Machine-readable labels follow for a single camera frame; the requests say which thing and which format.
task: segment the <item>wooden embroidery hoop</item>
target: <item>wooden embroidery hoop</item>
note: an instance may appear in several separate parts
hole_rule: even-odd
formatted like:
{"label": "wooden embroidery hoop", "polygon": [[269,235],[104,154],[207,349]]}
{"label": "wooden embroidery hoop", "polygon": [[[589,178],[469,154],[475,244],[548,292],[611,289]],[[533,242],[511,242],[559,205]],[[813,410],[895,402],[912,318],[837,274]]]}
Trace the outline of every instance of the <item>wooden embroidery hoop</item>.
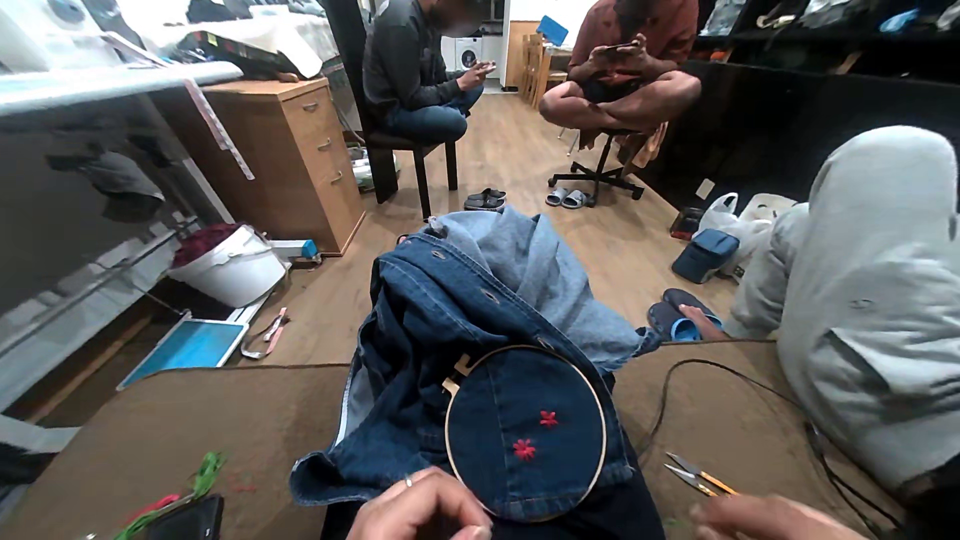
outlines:
{"label": "wooden embroidery hoop", "polygon": [[[487,358],[493,355],[497,355],[499,353],[503,353],[505,351],[512,350],[512,349],[529,349],[529,350],[537,351],[540,353],[547,353],[548,355],[551,355],[556,359],[564,362],[566,365],[570,366],[573,369],[573,371],[577,372],[577,375],[579,375],[584,380],[584,383],[587,385],[587,388],[589,388],[590,390],[590,395],[593,396],[593,400],[596,402],[597,412],[600,415],[600,430],[602,434],[601,447],[600,447],[600,459],[597,462],[597,470],[595,473],[593,473],[593,479],[590,481],[590,484],[587,486],[587,490],[584,492],[583,497],[581,497],[580,500],[577,501],[577,504],[580,504],[584,501],[584,499],[587,498],[587,495],[589,495],[590,492],[593,491],[593,486],[596,484],[597,479],[600,478],[600,471],[603,469],[604,459],[607,457],[607,418],[604,416],[603,407],[600,406],[600,398],[597,397],[597,393],[593,389],[593,385],[590,384],[590,381],[587,379],[587,376],[585,376],[582,371],[577,369],[577,366],[570,363],[570,361],[564,358],[563,356],[560,356],[548,349],[534,347],[532,345],[511,345],[509,347],[502,347],[495,351],[486,353],[476,361],[471,361],[470,356],[464,354],[463,356],[460,357],[460,360],[458,360],[457,363],[453,366],[453,369],[456,370],[465,378],[469,376],[469,374],[472,373],[473,370],[476,369],[478,365],[486,361]],[[460,472],[457,470],[457,463],[456,461],[454,461],[453,454],[450,452],[450,410],[453,408],[453,402],[457,399],[457,392],[460,391],[460,384],[455,382],[451,377],[447,377],[444,380],[444,389],[450,393],[450,403],[446,406],[446,417],[444,418],[444,443],[446,444],[446,458],[449,459],[450,461],[450,467],[453,469],[453,474],[457,477],[457,479],[463,485],[467,485],[467,483],[464,482],[464,479],[460,476]],[[496,515],[489,508],[487,508],[487,506],[483,504],[482,501],[480,502],[480,504],[483,505],[485,510],[487,510],[493,515]],[[554,517],[556,516],[550,516],[547,518],[543,518],[542,520],[536,520],[536,521],[537,522],[547,521],[547,520],[553,519]]]}

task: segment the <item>blue container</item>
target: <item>blue container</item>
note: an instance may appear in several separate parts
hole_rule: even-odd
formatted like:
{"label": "blue container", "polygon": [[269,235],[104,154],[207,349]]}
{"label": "blue container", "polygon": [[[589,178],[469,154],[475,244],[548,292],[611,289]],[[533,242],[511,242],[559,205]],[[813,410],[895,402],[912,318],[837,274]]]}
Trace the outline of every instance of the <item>blue container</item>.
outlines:
{"label": "blue container", "polygon": [[566,35],[570,33],[570,31],[561,26],[559,22],[548,16],[544,16],[540,20],[537,32],[543,34],[543,37],[554,45],[562,45],[564,39],[566,39]]}
{"label": "blue container", "polygon": [[707,229],[693,237],[670,269],[685,280],[703,283],[730,260],[739,247],[736,236]]}

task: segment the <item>brown table surface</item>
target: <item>brown table surface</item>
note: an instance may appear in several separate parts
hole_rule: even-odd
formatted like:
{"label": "brown table surface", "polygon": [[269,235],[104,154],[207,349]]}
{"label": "brown table surface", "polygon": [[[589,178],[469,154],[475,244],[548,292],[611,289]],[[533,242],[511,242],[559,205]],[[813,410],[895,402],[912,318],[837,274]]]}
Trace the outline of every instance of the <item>brown table surface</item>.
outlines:
{"label": "brown table surface", "polygon": [[[667,369],[689,357],[785,390],[771,343],[664,346],[616,374],[614,400],[635,445],[651,425]],[[298,457],[333,439],[347,371],[345,365],[188,369],[142,380],[80,430],[0,527],[0,537],[110,538],[144,505],[182,492],[204,453],[219,451],[228,461],[213,491],[226,499],[225,540],[316,540],[324,509],[296,506],[287,476]],[[663,426],[640,458],[668,537],[689,538],[686,512],[703,496],[661,465],[668,461],[664,451],[743,493],[782,494],[856,525],[814,461],[791,406],[719,369],[687,365],[676,372]],[[886,501],[842,457],[834,463],[865,495]]]}

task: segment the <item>blue jeans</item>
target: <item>blue jeans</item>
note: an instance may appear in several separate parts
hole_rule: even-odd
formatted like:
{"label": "blue jeans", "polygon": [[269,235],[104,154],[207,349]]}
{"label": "blue jeans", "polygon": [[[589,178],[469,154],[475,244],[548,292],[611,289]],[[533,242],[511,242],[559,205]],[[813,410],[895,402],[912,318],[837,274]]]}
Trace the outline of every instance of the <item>blue jeans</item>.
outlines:
{"label": "blue jeans", "polygon": [[482,93],[483,87],[478,86],[443,105],[417,110],[396,106],[383,119],[384,131],[427,144],[458,140],[467,132],[467,111]]}

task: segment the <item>bucket handle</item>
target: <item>bucket handle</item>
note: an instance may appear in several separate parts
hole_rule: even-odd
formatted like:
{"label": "bucket handle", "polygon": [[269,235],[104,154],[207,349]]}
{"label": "bucket handle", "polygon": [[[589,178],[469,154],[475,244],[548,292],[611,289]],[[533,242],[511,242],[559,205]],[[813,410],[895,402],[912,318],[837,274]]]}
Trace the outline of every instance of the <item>bucket handle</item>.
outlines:
{"label": "bucket handle", "polygon": [[213,260],[213,264],[211,266],[220,266],[223,264],[227,264],[228,262],[230,262],[231,260],[234,260],[235,258],[261,255],[264,253],[272,252],[273,250],[274,249],[270,246],[264,246],[256,251],[239,250],[239,251],[234,251],[230,253],[219,254],[219,256]]}

